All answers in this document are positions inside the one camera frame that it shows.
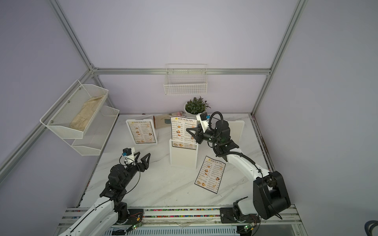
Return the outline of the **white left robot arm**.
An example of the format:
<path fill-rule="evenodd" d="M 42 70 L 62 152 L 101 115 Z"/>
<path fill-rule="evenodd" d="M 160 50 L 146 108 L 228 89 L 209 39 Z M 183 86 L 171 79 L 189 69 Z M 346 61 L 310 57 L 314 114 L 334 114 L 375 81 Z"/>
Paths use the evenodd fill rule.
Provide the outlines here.
<path fill-rule="evenodd" d="M 103 236 L 113 225 L 130 225 L 126 232 L 131 232 L 142 225 L 144 210 L 130 212 L 123 198 L 129 192 L 127 185 L 136 174 L 149 168 L 151 154 L 138 161 L 139 152 L 132 148 L 123 149 L 121 159 L 124 162 L 113 166 L 108 175 L 104 190 L 96 202 L 61 236 Z"/>

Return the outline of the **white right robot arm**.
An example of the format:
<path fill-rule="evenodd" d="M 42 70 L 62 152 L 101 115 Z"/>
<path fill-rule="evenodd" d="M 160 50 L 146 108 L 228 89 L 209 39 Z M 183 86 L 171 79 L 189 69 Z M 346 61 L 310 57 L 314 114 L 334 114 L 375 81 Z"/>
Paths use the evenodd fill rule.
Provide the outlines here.
<path fill-rule="evenodd" d="M 244 197 L 233 203 L 232 216 L 238 222 L 245 222 L 249 217 L 267 220 L 271 217 L 282 219 L 280 213 L 291 206 L 283 176 L 278 171 L 269 171 L 256 164 L 243 154 L 239 146 L 231 139 L 229 123 L 222 113 L 206 112 L 196 116 L 198 126 L 187 128 L 194 140 L 201 144 L 207 141 L 216 157 L 236 167 L 253 183 L 252 197 Z"/>

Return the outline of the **potted green plant white pot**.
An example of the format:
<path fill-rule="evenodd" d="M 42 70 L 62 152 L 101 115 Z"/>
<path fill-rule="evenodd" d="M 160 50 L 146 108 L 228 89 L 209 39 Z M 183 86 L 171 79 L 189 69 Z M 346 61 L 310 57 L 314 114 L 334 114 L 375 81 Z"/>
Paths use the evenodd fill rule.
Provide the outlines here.
<path fill-rule="evenodd" d="M 189 100 L 184 105 L 184 111 L 188 115 L 197 115 L 201 114 L 203 112 L 206 112 L 208 109 L 210 109 L 210 105 L 204 98 L 200 97 L 194 97 L 193 99 Z"/>

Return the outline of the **beige oven mitt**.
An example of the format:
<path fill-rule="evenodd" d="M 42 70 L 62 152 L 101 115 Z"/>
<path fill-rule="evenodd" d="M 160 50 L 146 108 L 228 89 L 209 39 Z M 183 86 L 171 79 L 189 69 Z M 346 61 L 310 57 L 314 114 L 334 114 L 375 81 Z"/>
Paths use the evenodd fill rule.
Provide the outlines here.
<path fill-rule="evenodd" d="M 155 129 L 171 126 L 170 118 L 174 116 L 182 116 L 182 112 L 154 115 L 153 121 L 154 121 Z"/>

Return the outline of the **beige cloth in shelf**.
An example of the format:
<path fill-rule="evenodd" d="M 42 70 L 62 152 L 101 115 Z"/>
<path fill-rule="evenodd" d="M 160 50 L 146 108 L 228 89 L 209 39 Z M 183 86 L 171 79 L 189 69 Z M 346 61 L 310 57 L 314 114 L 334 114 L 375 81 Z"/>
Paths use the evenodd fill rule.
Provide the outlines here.
<path fill-rule="evenodd" d="M 92 97 L 87 100 L 80 112 L 75 116 L 75 118 L 70 123 L 70 128 L 74 130 L 84 131 L 88 126 L 92 116 L 102 102 L 104 95 Z"/>

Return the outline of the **white two-tier mesh shelf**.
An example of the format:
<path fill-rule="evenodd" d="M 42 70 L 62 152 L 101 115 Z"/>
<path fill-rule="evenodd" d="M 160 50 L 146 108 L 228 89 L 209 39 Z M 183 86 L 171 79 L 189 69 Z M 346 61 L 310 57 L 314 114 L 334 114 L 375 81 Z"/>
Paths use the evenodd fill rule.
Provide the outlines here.
<path fill-rule="evenodd" d="M 107 89 L 75 81 L 40 123 L 81 156 L 99 156 L 119 110 L 106 105 Z"/>

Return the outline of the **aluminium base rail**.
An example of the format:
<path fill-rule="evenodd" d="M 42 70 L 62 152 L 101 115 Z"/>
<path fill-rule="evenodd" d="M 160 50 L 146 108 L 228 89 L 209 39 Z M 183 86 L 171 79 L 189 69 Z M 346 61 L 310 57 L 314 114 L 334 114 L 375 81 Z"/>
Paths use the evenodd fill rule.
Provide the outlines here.
<path fill-rule="evenodd" d="M 246 223 L 233 222 L 230 212 L 221 211 L 217 206 L 189 207 L 130 207 L 130 213 L 144 211 L 141 226 L 127 233 L 129 225 L 114 225 L 105 232 L 112 236 L 116 231 L 122 236 L 175 235 L 175 236 L 234 236 Z M 253 217 L 254 236 L 305 236 L 304 224 L 295 206 L 284 210 L 280 218 L 268 220 Z"/>

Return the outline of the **aluminium frame profiles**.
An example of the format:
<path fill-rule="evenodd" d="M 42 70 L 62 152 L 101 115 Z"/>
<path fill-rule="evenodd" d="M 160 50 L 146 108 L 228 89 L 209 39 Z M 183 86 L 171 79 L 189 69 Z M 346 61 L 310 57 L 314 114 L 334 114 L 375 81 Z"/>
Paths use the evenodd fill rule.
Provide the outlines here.
<path fill-rule="evenodd" d="M 78 90 L 83 88 L 84 83 L 88 79 L 93 79 L 99 88 L 104 88 L 100 75 L 165 75 L 164 85 L 168 86 L 168 80 L 173 76 L 183 77 L 189 76 L 208 76 L 208 75 L 266 75 L 265 82 L 259 92 L 257 101 L 251 112 L 252 115 L 257 113 L 265 92 L 273 78 L 277 66 L 282 59 L 284 51 L 294 32 L 298 20 L 300 19 L 307 1 L 298 1 L 294 8 L 293 15 L 290 18 L 288 27 L 280 42 L 277 53 L 274 57 L 270 68 L 199 68 L 197 64 L 170 64 L 168 68 L 96 68 L 90 63 L 88 55 L 85 53 L 74 29 L 69 22 L 66 14 L 59 1 L 48 1 L 49 6 L 56 15 L 58 22 L 61 24 L 70 42 L 73 43 L 75 50 L 86 65 L 87 71 L 76 80 L 63 95 L 52 105 L 45 115 L 42 116 L 39 124 L 26 136 L 22 143 L 9 155 L 9 157 L 1 164 L 1 185 L 17 168 L 29 149 L 34 145 L 43 132 L 48 129 L 51 119 L 68 104 L 69 99 L 76 94 Z"/>

